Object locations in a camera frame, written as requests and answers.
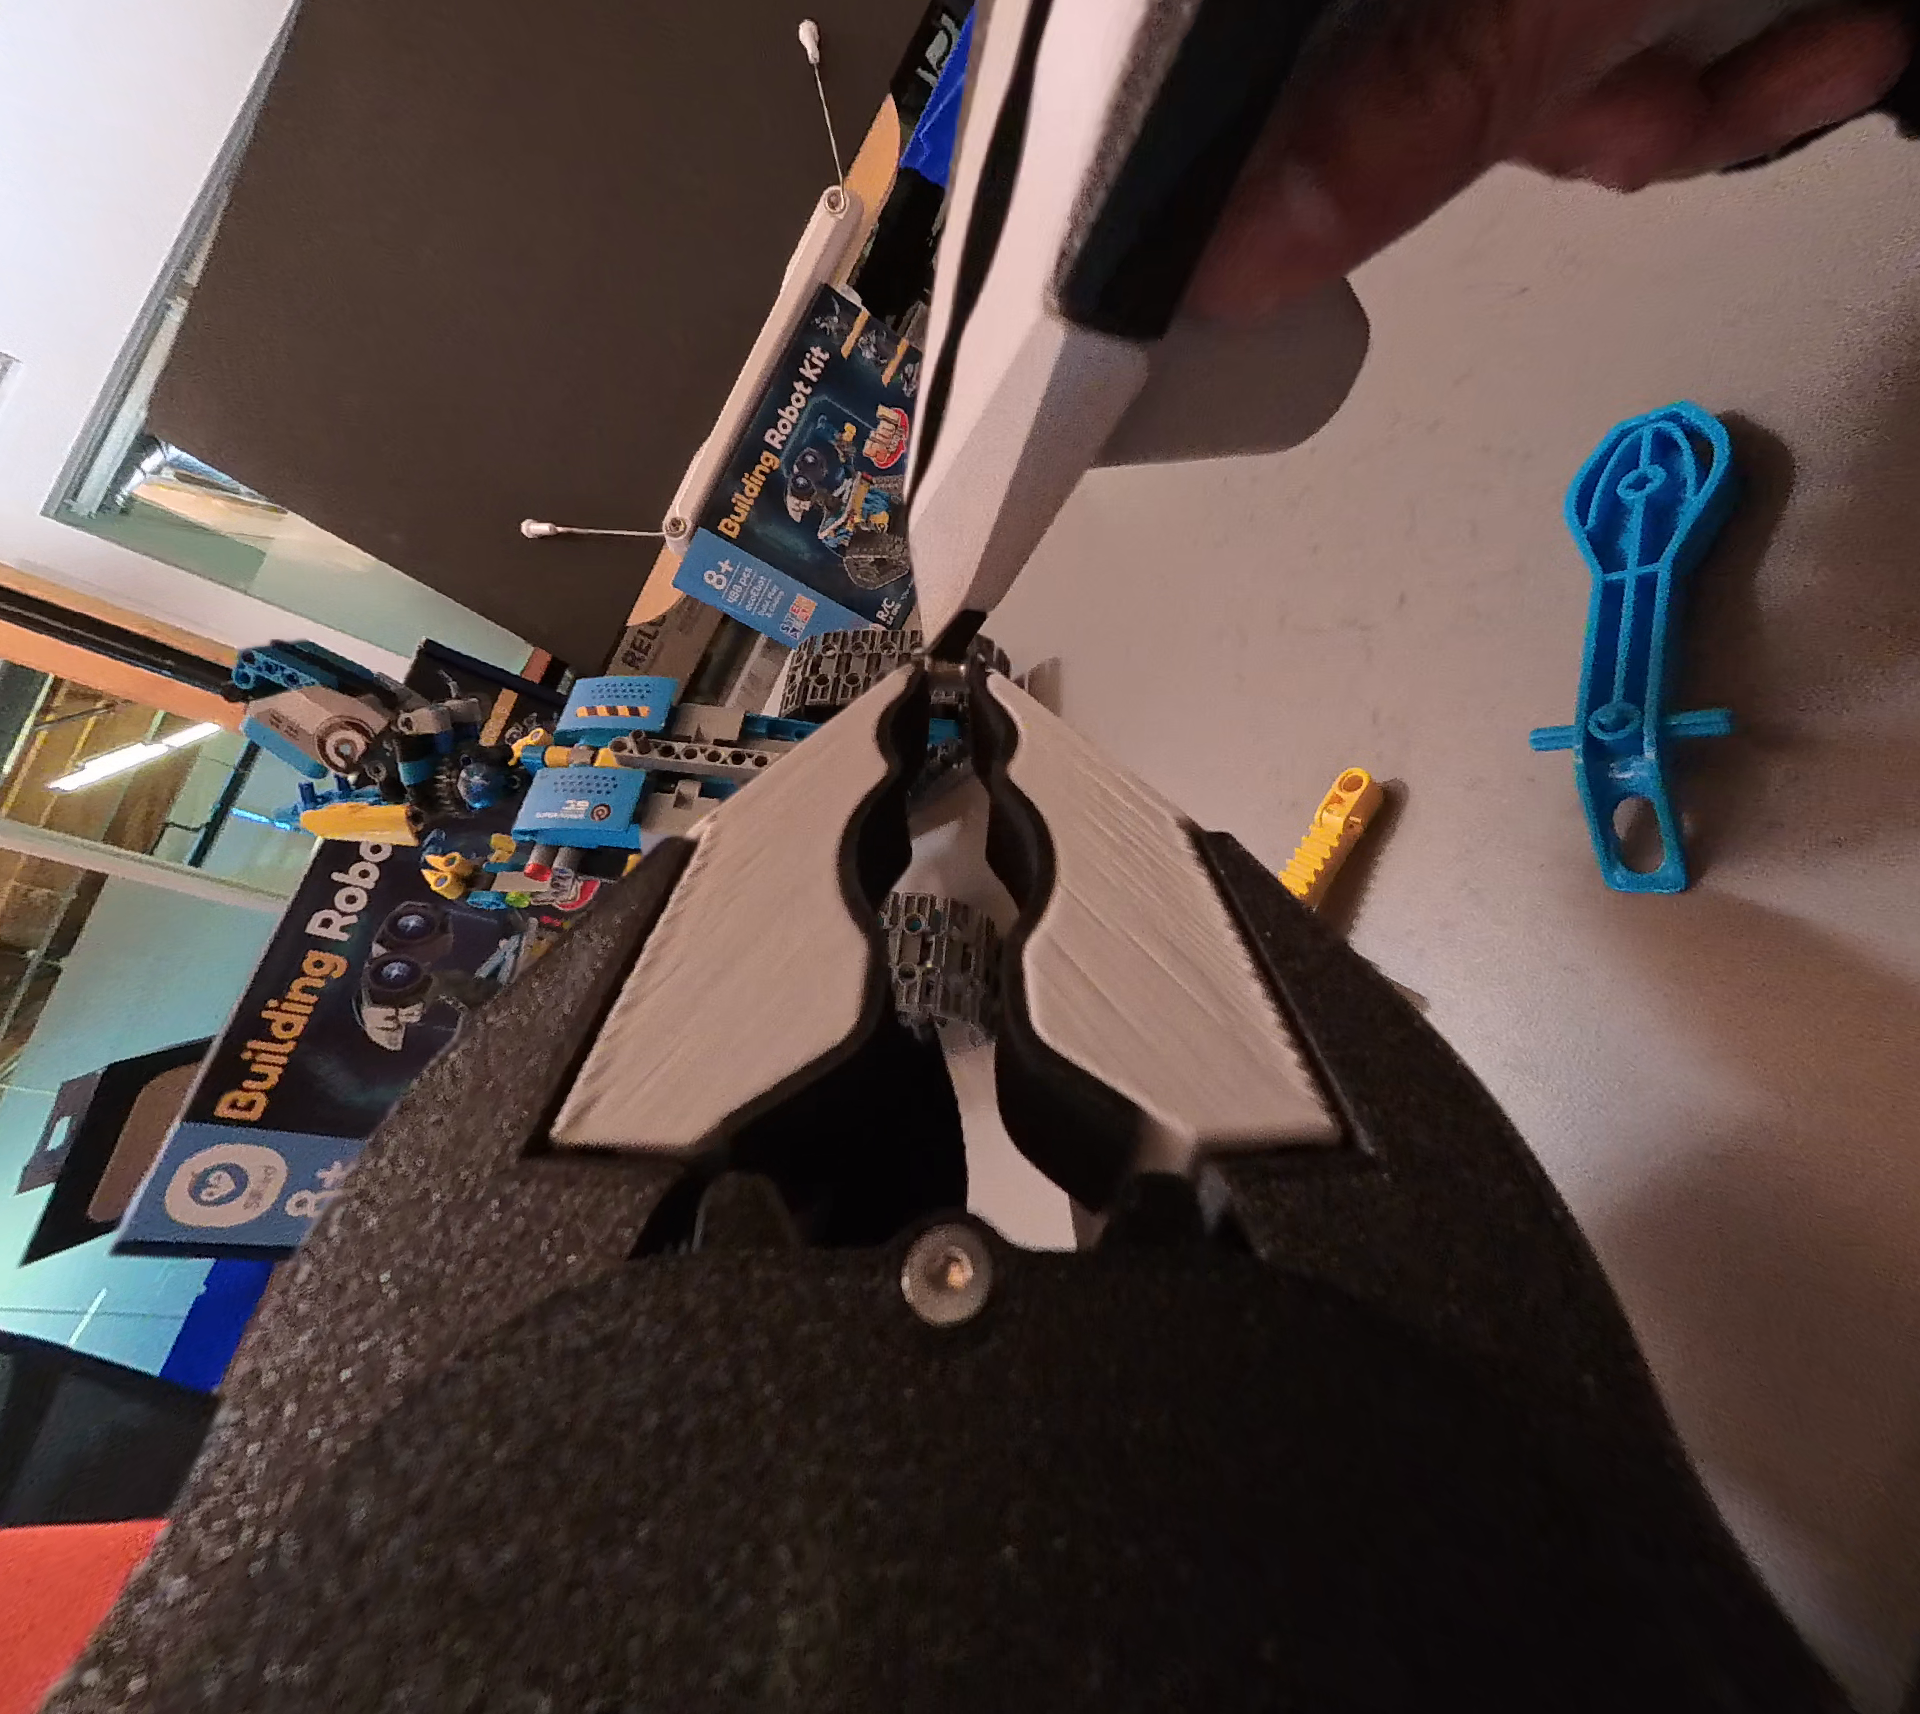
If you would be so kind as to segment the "blue tracked toy robot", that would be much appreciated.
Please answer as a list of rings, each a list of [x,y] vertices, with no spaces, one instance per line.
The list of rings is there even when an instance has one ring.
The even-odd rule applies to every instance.
[[[352,1018],[396,1057],[439,1046],[654,845],[693,836],[922,646],[912,625],[816,635],[763,711],[665,670],[557,692],[431,642],[398,682],[275,640],[237,656],[229,694],[249,742],[300,774],[300,825],[349,848],[314,935],[358,960]]]

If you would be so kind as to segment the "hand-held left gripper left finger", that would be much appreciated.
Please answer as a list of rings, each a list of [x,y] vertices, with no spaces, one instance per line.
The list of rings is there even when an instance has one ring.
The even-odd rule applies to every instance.
[[[887,677],[708,813],[565,1096],[570,1151],[688,1159],[845,1061],[891,1006],[914,682]]]

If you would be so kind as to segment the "dark toy kit box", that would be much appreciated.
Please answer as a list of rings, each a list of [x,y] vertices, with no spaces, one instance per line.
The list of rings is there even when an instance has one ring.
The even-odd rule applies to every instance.
[[[436,891],[432,851],[320,840],[204,1053],[112,1246],[279,1261],[345,1190],[372,1132],[465,1024],[587,919],[605,877],[483,871]]]

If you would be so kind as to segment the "orange bag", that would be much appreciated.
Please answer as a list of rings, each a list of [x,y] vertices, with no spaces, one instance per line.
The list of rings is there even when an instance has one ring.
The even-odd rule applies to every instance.
[[[4,1712],[37,1712],[165,1527],[141,1517],[2,1530]]]

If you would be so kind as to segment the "yellow toothed beam piece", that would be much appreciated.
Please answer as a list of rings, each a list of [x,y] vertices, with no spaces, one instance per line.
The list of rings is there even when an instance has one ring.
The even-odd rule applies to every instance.
[[[1278,882],[1309,910],[1327,899],[1385,803],[1381,781],[1363,765],[1346,765],[1324,791]]]

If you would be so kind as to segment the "light blue brick separator tool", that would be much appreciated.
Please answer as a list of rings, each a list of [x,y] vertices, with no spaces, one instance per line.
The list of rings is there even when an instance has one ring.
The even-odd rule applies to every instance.
[[[1737,732],[1728,708],[1670,701],[1692,581],[1740,478],[1727,426],[1691,399],[1619,421],[1573,478],[1562,520],[1586,562],[1586,631],[1570,721],[1529,732],[1566,751],[1602,882],[1628,894],[1691,886],[1669,756]]]

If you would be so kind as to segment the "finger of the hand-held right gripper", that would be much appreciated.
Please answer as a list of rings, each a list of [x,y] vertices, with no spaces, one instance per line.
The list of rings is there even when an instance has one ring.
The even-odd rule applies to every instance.
[[[1147,374],[1144,341],[1077,322],[1074,254],[1126,150],[1159,0],[985,0],[932,290],[907,530],[927,634],[1011,592]]]

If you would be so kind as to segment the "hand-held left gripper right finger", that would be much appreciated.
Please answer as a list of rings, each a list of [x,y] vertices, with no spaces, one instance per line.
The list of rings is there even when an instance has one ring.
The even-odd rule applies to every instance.
[[[1001,955],[997,1099],[1044,1173],[1195,1173],[1337,1145],[1195,824],[1016,682],[985,684]]]

